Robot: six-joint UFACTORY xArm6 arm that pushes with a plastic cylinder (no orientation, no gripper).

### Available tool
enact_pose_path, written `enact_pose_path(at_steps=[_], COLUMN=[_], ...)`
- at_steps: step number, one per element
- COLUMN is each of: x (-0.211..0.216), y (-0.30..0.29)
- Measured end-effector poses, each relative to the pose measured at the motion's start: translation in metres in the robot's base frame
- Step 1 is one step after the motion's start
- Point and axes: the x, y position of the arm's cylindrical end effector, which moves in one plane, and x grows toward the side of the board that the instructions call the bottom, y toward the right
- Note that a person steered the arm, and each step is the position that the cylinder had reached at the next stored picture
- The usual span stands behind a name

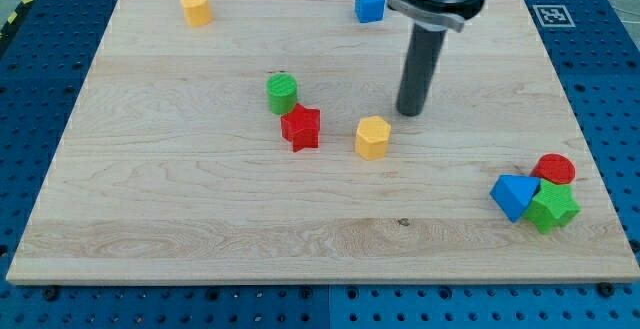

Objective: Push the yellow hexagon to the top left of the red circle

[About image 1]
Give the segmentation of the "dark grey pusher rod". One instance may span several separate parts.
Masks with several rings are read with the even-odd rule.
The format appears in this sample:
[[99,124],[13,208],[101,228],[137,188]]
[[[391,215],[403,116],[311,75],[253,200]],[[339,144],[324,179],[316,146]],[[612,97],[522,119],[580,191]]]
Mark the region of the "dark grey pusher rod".
[[396,99],[400,114],[413,117],[423,111],[445,36],[445,31],[413,25]]

